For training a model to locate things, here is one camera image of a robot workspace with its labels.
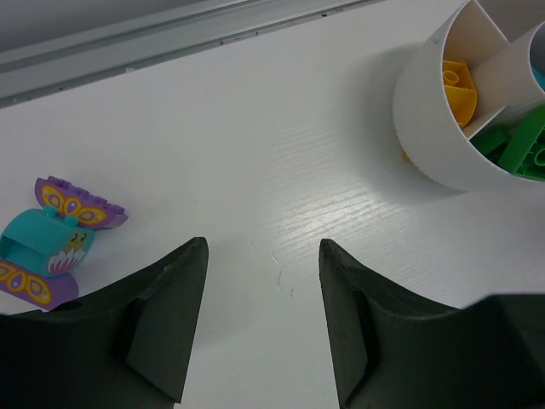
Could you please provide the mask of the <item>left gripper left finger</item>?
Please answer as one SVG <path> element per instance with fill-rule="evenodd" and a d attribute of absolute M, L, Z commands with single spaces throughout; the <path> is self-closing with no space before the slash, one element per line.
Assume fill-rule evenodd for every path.
<path fill-rule="evenodd" d="M 181 402 L 209 247 L 152 265 L 49 312 L 1 318 L 4 408 L 171 408 Z"/>

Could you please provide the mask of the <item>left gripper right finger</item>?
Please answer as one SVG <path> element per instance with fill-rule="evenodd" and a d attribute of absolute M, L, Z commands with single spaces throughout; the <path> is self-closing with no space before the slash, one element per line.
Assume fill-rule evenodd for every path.
<path fill-rule="evenodd" d="M 435 302 L 331 239 L 319 278 L 342 408 L 541 408 L 544 297 Z"/>

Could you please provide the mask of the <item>green lego brick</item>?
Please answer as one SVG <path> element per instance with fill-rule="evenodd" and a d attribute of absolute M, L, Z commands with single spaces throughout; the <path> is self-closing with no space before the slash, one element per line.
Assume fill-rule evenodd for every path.
<path fill-rule="evenodd" d="M 499 124 L 480 131 L 471 143 L 509 174 L 544 180 L 544 106 L 533 109 L 513 126 Z"/>

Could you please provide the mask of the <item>yellow lego brick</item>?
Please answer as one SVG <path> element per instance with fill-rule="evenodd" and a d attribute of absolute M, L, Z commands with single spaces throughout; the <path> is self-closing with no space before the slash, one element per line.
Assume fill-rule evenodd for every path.
<path fill-rule="evenodd" d="M 472 120 L 478 102 L 468 65 L 464 61 L 443 60 L 442 79 L 451 113 L 456 123 L 464 128 Z"/>

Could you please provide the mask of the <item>teal lego brick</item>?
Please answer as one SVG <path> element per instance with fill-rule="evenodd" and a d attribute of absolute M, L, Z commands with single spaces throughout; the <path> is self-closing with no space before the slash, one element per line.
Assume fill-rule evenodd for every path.
<path fill-rule="evenodd" d="M 545 77 L 541 72 L 535 68 L 534 66 L 531 67 L 532 73 L 534 75 L 534 78 L 538 85 L 541 87 L 542 90 L 545 90 Z"/>

